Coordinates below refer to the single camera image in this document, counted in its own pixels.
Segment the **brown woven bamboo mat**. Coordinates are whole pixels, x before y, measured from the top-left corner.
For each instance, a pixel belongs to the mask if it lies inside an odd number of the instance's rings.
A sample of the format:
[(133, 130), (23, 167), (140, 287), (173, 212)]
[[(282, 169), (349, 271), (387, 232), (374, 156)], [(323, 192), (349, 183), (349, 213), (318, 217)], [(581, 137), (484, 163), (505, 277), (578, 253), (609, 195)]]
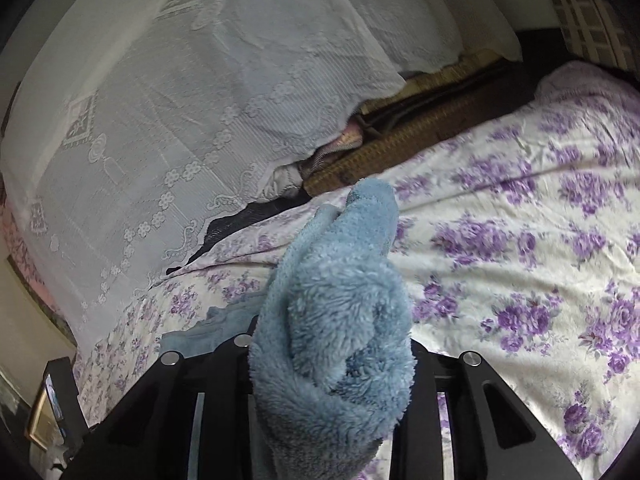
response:
[(352, 116), (362, 144), (328, 155), (304, 177), (310, 196), (352, 185), (405, 162), (459, 133), (509, 114), (533, 99), (532, 68), (489, 50), (465, 55), (434, 74), (409, 77), (391, 98), (360, 105)]

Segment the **black cloth under lace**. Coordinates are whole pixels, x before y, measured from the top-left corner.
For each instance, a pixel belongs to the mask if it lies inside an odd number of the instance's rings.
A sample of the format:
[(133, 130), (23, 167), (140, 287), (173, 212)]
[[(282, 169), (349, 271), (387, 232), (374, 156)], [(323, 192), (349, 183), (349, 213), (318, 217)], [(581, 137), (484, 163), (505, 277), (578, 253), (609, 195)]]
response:
[(166, 278), (186, 272), (204, 270), (216, 266), (218, 263), (227, 263), (229, 260), (233, 260), (232, 252), (238, 250), (236, 245), (245, 245), (245, 242), (239, 238), (234, 238), (236, 233), (242, 232), (254, 224), (277, 217), (282, 212), (303, 206), (310, 200), (311, 197), (307, 192), (300, 191), (292, 198), (280, 197), (268, 203), (251, 203), (237, 214), (213, 220), (208, 225), (202, 246), (183, 266), (168, 268), (165, 273)]

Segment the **purple floral bed sheet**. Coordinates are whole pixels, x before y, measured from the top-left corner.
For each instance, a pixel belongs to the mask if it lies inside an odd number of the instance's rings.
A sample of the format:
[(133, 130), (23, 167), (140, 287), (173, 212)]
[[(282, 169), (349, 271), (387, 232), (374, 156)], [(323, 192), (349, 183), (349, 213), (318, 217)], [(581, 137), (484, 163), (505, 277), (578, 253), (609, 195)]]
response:
[(639, 421), (639, 96), (573, 63), (386, 171), (413, 335), (476, 350), (600, 479)]

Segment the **light blue fleece garment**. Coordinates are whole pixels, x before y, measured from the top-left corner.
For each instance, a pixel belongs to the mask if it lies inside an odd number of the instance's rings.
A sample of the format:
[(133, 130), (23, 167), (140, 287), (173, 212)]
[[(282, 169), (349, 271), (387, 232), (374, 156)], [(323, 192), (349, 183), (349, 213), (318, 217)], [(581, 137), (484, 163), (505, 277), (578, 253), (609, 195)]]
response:
[(163, 351), (201, 356), (254, 330), (248, 368), (256, 479), (355, 479), (410, 402), (410, 301), (390, 263), (392, 188), (367, 178), (320, 207), (265, 287), (213, 308)]

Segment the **pink folded cloth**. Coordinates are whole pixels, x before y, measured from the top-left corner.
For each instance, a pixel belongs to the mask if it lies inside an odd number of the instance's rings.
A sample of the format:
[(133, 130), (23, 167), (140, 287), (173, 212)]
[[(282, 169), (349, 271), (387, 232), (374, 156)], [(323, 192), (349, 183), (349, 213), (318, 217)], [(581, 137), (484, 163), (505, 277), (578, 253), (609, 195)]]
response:
[(363, 135), (361, 128), (354, 122), (350, 122), (345, 129), (341, 132), (340, 136), (328, 144), (324, 144), (321, 148), (314, 153), (312, 162), (318, 164), (325, 159), (326, 156), (342, 152), (354, 150), (360, 148), (363, 142)]

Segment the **plaid curtain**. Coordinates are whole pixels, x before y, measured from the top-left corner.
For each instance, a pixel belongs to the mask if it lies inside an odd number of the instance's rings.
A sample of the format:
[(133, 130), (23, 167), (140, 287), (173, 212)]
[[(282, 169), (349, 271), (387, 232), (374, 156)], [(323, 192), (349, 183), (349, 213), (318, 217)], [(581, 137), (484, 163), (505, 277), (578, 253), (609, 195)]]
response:
[(567, 50), (639, 75), (639, 33), (608, 0), (551, 0)]

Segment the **white lace cover cloth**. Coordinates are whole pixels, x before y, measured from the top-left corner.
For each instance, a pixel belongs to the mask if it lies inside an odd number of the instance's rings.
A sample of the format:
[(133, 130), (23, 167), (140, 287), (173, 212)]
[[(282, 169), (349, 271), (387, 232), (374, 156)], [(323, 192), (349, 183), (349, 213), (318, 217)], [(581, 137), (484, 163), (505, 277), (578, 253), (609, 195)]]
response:
[(77, 0), (17, 92), (1, 173), (78, 347), (403, 83), (348, 0)]

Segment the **black device on stand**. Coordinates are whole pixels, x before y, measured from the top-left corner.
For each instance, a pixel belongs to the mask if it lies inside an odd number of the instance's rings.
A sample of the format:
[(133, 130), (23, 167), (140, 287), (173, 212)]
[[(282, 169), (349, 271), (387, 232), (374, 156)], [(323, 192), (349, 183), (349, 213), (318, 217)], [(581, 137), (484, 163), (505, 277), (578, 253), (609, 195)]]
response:
[(77, 454), (89, 434), (78, 394), (70, 358), (51, 360), (44, 368), (28, 416), (28, 440), (43, 451), (57, 448), (64, 463)]

